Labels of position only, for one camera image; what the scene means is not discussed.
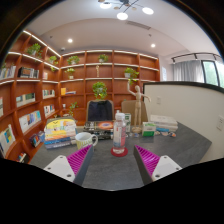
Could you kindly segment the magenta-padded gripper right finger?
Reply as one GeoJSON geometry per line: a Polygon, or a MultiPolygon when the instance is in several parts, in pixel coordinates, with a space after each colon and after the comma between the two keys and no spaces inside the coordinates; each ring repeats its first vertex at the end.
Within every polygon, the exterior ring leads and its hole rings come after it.
{"type": "Polygon", "coordinates": [[[169,156],[158,156],[138,145],[134,146],[134,157],[145,185],[181,170],[169,156]]]}

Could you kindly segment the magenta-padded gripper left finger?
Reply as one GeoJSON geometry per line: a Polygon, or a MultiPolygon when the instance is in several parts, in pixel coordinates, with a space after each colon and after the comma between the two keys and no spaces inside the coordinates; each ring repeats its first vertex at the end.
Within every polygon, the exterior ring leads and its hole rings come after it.
{"type": "Polygon", "coordinates": [[[44,170],[81,186],[92,156],[93,146],[88,145],[69,156],[59,155],[44,170]]]}

